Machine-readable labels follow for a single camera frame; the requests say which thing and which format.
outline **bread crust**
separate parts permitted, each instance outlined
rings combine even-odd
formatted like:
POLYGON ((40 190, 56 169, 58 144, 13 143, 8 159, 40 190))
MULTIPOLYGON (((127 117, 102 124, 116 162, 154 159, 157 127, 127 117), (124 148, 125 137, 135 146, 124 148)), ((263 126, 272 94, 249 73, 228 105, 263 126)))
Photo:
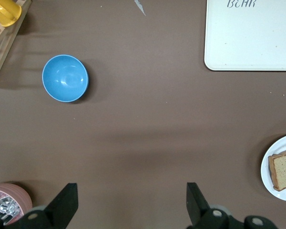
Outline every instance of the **bread crust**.
POLYGON ((277 181, 277 177, 276 177, 276 168, 275 168, 275 163, 274 160, 278 157, 282 157, 286 155, 286 150, 279 153, 279 154, 273 154, 271 156, 268 157, 268 162, 269 162, 269 168, 270 168, 270 173, 271 173, 271 179, 272 179, 272 183, 273 183, 273 188, 276 191, 282 191, 284 190, 286 187, 284 188, 279 188, 278 186, 278 181, 277 181))

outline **bowl rim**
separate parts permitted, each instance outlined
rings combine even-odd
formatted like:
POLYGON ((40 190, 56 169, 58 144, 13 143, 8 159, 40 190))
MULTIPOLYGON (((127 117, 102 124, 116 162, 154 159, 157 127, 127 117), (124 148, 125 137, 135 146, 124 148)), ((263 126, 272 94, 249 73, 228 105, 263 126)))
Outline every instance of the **bowl rim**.
POLYGON ((42 70, 42 84, 43 84, 43 87, 44 89, 46 90, 46 92, 55 100, 57 101, 60 101, 60 102, 63 102, 63 103, 69 103, 69 102, 74 102, 75 100, 78 100, 79 98, 82 97, 82 95, 86 92, 87 88, 88 88, 88 84, 89 84, 89 76, 88 76, 88 72, 87 72, 87 69, 85 68, 85 66, 82 64, 82 62, 77 59, 76 57, 72 56, 72 55, 69 55, 69 54, 59 54, 59 55, 56 55, 56 56, 53 56, 52 58, 50 58, 46 64, 44 65, 43 67, 43 70, 42 70), (55 98, 53 95, 50 94, 50 92, 47 90, 45 84, 44 84, 44 70, 45 68, 47 67, 47 65, 53 60, 53 59, 56 59, 58 57, 61 57, 61 56, 67 56, 67 57, 71 57, 73 59, 75 59, 78 63, 80 63, 80 65, 83 67, 83 69, 85 70, 85 78, 87 79, 87 83, 86 83, 86 87, 85 89, 83 90, 83 92, 78 96, 76 97, 75 99, 72 99, 72 100, 61 100, 61 99, 58 99, 58 98, 55 98))

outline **yellow mug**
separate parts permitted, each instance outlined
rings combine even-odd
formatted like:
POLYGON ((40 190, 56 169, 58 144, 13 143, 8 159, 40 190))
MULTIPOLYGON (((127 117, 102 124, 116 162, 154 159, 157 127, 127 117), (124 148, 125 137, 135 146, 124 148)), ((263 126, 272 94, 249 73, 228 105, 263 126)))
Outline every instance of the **yellow mug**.
POLYGON ((21 6, 12 0, 0 0, 0 24, 4 27, 14 24, 21 15, 21 6))

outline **wooden rack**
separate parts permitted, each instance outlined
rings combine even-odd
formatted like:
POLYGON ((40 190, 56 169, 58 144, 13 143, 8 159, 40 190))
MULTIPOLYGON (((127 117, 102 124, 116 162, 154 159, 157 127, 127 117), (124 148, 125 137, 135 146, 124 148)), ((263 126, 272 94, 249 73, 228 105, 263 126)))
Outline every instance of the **wooden rack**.
POLYGON ((10 51, 10 48, 15 40, 18 30, 23 22, 25 15, 31 5, 31 0, 18 0, 16 4, 22 8, 21 16, 18 20, 9 27, 3 27, 0 24, 0 69, 5 61, 5 58, 10 51))

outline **slice of bread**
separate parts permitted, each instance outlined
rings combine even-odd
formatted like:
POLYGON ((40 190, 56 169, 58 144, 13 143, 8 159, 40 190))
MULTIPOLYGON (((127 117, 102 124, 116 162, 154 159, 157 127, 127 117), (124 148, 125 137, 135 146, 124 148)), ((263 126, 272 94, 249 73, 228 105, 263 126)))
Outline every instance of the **slice of bread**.
POLYGON ((286 150, 268 157, 273 188, 282 191, 286 188, 286 150))

